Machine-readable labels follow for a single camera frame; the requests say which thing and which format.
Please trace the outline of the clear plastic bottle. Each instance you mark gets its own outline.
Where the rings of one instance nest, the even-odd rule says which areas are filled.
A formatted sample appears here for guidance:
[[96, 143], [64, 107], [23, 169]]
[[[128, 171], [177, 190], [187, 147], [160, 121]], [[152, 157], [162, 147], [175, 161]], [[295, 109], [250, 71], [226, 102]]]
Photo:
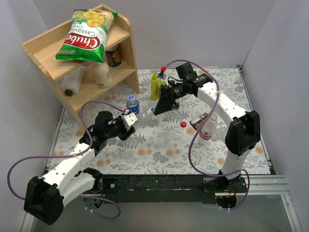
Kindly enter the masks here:
[[148, 114], [147, 112], [139, 113], [136, 116], [137, 116], [137, 121], [133, 125], [135, 130], [138, 130], [141, 127], [145, 126], [152, 119], [152, 116]]

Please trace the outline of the blue label water bottle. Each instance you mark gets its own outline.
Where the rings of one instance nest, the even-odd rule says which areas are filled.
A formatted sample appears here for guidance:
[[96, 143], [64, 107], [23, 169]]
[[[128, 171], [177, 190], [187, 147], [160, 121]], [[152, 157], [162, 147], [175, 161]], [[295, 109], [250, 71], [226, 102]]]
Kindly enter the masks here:
[[127, 102], [126, 102], [126, 107], [130, 112], [132, 112], [136, 115], [140, 112], [139, 101], [135, 98], [134, 95], [128, 96], [128, 99], [127, 99]]

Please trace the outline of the red bottle cap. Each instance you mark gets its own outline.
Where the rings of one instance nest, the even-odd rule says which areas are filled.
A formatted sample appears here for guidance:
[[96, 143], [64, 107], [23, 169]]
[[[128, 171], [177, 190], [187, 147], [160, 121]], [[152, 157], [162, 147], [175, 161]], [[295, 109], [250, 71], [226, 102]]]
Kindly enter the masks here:
[[185, 128], [187, 126], [187, 123], [185, 121], [181, 122], [181, 127]]

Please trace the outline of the red label water bottle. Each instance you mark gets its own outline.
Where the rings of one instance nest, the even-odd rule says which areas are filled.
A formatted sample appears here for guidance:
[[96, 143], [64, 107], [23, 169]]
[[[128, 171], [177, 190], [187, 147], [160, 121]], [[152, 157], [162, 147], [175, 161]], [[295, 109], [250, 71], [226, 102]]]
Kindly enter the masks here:
[[216, 113], [213, 113], [207, 122], [204, 121], [203, 127], [199, 133], [199, 136], [203, 140], [209, 140], [213, 133], [216, 131], [218, 124], [218, 116]]

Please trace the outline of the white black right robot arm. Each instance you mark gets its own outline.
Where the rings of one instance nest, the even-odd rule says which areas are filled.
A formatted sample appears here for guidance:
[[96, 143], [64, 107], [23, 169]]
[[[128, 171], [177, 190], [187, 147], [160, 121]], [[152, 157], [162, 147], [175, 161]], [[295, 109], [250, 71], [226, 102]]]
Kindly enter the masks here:
[[198, 75], [193, 70], [195, 63], [184, 60], [176, 68], [180, 78], [178, 84], [160, 88], [160, 98], [154, 110], [159, 114], [177, 110], [177, 100], [183, 96], [193, 94], [211, 107], [228, 127], [225, 145], [228, 149], [224, 165], [218, 174], [204, 174], [212, 177], [213, 183], [219, 185], [224, 192], [229, 192], [240, 179], [241, 168], [248, 154], [261, 139], [260, 116], [252, 110], [250, 112], [238, 106], [220, 91], [219, 83], [207, 71]]

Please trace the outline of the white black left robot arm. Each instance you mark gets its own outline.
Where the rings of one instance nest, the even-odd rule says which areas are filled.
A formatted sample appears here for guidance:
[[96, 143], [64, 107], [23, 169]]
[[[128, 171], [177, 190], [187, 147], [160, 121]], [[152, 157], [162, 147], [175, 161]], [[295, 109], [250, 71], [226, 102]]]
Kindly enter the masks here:
[[95, 123], [88, 127], [69, 158], [42, 177], [33, 177], [28, 182], [24, 210], [51, 225], [64, 207], [80, 194], [100, 192], [103, 175], [86, 168], [86, 164], [106, 146], [107, 140], [115, 137], [126, 140], [133, 134], [137, 120], [134, 113], [126, 112], [114, 118], [111, 112], [99, 112]]

